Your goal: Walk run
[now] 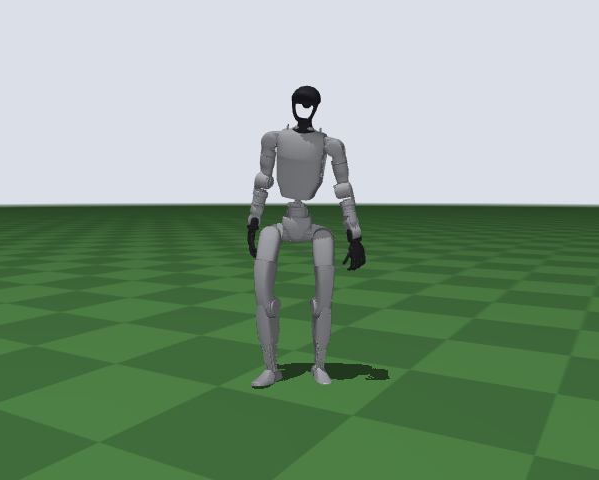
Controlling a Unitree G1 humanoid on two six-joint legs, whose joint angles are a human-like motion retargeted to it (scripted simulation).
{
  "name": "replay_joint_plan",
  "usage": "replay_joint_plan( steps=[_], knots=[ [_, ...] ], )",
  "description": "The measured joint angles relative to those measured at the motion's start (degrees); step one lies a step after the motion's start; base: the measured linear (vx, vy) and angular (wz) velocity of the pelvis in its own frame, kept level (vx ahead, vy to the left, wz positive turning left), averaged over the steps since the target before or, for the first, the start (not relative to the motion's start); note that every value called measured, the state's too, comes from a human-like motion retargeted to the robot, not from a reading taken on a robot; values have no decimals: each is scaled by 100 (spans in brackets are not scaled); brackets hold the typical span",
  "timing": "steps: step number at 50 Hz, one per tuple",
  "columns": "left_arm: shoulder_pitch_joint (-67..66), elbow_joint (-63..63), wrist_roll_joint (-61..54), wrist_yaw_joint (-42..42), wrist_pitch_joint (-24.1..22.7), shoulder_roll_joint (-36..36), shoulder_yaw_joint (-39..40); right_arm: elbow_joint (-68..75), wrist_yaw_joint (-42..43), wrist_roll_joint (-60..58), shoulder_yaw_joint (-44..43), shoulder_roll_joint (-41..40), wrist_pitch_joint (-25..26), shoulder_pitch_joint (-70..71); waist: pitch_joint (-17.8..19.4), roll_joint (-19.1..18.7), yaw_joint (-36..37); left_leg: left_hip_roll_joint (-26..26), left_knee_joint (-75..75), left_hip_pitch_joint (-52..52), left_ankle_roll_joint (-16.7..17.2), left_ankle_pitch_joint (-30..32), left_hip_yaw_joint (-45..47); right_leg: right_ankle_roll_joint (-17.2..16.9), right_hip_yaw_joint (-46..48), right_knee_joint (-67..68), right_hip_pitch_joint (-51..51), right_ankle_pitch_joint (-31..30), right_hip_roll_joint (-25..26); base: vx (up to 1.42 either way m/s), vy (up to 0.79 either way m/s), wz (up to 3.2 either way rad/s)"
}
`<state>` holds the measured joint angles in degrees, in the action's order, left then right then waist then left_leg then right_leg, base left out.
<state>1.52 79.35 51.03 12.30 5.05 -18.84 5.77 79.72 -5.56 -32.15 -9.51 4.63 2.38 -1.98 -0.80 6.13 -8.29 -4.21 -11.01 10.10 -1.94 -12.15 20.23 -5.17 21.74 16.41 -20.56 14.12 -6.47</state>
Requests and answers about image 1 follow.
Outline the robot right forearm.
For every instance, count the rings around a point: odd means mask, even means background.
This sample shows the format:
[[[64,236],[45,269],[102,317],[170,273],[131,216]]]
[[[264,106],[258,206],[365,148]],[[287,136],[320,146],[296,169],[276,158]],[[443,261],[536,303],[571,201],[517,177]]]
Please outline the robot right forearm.
[[[257,176],[257,175],[256,175]],[[256,177],[255,177],[256,178]],[[260,187],[255,186],[254,181],[254,190],[253,190],[253,200],[250,208],[250,215],[248,217],[248,223],[250,225],[251,219],[256,217],[259,220],[258,226],[261,223],[261,215],[263,214],[266,198],[268,197],[268,192],[266,190],[261,189]]]

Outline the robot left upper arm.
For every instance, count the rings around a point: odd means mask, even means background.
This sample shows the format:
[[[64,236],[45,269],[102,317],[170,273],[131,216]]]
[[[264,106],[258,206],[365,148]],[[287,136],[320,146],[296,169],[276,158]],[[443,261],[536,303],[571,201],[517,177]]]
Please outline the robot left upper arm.
[[[345,146],[341,140],[327,136],[324,137],[324,144],[325,152],[332,156],[331,164],[337,181],[337,184],[334,185],[336,197],[339,199],[350,197]]]

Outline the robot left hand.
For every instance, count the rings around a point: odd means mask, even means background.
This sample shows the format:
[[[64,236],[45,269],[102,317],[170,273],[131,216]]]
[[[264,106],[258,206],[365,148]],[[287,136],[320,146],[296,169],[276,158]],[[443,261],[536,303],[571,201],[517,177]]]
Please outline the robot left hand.
[[[349,270],[349,271],[356,270],[357,268],[360,268],[362,265],[364,265],[366,263],[364,247],[360,243],[360,241],[362,240],[362,237],[360,236],[359,238],[353,239],[352,232],[350,229],[348,229],[347,230],[347,239],[348,239],[348,242],[350,243],[350,246],[348,248],[349,253],[347,254],[345,260],[343,261],[343,265],[345,265],[347,263],[347,261],[350,257],[351,264],[350,264],[350,267],[347,268],[347,270]],[[354,265],[354,259],[355,259],[355,265]]]

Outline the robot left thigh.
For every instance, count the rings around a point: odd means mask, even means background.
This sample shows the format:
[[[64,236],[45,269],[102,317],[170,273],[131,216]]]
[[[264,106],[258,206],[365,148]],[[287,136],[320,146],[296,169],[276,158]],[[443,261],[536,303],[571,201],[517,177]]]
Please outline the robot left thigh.
[[[311,239],[316,293],[310,300],[310,308],[314,317],[320,317],[323,308],[331,309],[335,277],[334,236],[327,227],[312,224]]]

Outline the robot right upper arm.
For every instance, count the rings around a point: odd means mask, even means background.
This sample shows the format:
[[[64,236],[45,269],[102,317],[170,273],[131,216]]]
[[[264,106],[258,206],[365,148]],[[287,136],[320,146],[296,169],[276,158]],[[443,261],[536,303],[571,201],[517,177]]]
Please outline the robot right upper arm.
[[[274,178],[272,172],[275,164],[275,156],[277,147],[277,138],[281,131],[271,131],[261,139],[261,155],[260,155],[260,167],[259,172],[255,178],[255,186],[263,189],[270,189],[274,184]]]

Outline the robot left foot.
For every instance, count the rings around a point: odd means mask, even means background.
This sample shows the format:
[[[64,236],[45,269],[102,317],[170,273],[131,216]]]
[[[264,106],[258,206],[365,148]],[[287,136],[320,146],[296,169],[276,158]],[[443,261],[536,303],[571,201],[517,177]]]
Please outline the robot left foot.
[[[320,364],[318,365],[317,369],[314,368],[314,364],[313,364],[313,366],[311,368],[311,374],[314,376],[314,379],[319,384],[329,385],[329,384],[333,383],[331,378],[327,374],[326,369],[323,367],[320,368]]]

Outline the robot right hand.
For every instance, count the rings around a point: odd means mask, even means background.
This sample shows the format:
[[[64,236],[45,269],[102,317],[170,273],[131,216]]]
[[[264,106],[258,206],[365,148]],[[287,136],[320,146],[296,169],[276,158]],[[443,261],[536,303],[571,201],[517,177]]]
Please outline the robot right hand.
[[[255,247],[254,240],[255,240],[255,231],[259,229],[258,223],[259,223],[258,218],[254,217],[251,219],[250,225],[247,225],[247,228],[249,229],[248,230],[249,252],[254,258],[256,258],[255,253],[257,253],[257,249]]]

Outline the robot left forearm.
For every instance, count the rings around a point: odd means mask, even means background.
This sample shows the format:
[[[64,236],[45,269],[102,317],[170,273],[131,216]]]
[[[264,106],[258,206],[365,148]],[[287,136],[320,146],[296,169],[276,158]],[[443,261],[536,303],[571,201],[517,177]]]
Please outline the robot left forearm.
[[[343,202],[340,202],[340,208],[342,208],[343,214],[343,225],[347,230],[350,229],[352,232],[353,239],[359,238],[361,236],[361,229],[359,227],[359,220],[356,216],[355,209],[355,199],[353,194],[353,189],[351,184],[348,182],[350,199],[344,199]]]

